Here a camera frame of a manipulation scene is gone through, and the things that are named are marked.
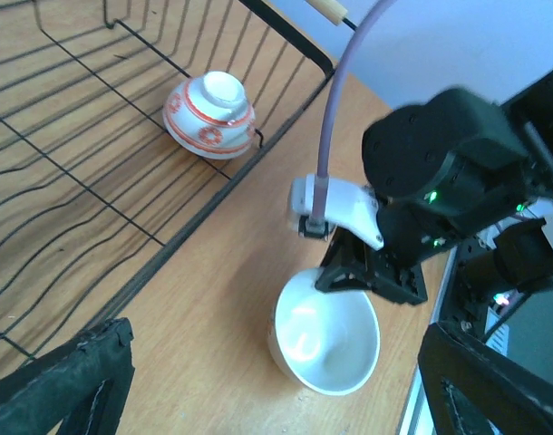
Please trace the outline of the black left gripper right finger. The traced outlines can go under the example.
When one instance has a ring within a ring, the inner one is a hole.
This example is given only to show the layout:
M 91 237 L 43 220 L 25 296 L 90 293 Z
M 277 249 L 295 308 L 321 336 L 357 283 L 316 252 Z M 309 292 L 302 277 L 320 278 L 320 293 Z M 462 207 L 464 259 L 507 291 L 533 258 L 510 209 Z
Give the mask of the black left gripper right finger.
M 418 354 L 438 434 L 553 434 L 553 385 L 455 324 L 431 324 Z

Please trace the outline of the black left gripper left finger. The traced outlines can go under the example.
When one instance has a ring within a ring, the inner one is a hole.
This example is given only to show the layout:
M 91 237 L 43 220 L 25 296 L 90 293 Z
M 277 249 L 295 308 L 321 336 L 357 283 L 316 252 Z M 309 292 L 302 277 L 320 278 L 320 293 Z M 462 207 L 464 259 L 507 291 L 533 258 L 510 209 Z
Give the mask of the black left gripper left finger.
M 110 319 L 0 380 L 0 434 L 114 434 L 131 388 L 133 332 Z

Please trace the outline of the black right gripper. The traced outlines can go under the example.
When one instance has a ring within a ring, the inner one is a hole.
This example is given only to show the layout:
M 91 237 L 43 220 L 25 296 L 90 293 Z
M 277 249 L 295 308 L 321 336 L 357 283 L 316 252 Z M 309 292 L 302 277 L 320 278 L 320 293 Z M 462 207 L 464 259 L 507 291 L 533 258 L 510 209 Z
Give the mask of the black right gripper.
M 400 266 L 392 255 L 373 250 L 345 229 L 334 232 L 321 267 L 315 288 L 322 293 L 370 291 L 399 305 L 428 300 L 419 265 Z

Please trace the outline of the cream white bowl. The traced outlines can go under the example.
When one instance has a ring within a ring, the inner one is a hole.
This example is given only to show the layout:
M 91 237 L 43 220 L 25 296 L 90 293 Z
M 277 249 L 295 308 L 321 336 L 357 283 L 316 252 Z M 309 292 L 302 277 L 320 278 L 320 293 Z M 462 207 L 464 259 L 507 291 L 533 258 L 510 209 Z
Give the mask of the cream white bowl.
M 380 328 L 364 291 L 323 293 L 315 288 L 321 267 L 292 276 L 267 319 L 267 344 L 281 372 L 327 396 L 361 389 L 380 354 Z

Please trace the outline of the white bowl orange pattern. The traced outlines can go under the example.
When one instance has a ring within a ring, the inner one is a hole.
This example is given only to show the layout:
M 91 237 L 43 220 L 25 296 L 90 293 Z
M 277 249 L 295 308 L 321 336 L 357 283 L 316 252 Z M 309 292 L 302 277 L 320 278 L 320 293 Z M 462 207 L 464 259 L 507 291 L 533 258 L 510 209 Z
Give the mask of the white bowl orange pattern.
M 256 114 L 245 87 L 222 71 L 191 77 L 174 88 L 162 108 L 169 135 L 207 159 L 231 160 L 246 153 L 255 137 Z

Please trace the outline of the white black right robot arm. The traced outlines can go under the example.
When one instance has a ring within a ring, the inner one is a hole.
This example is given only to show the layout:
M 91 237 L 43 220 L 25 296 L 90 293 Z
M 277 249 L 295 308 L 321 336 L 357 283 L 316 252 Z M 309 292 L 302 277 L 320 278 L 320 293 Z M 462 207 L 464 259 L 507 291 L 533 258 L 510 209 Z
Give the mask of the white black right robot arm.
M 382 246 L 338 228 L 315 286 L 423 303 L 424 260 L 553 200 L 553 71 L 502 104 L 451 88 L 393 111 L 365 130 L 362 162 Z

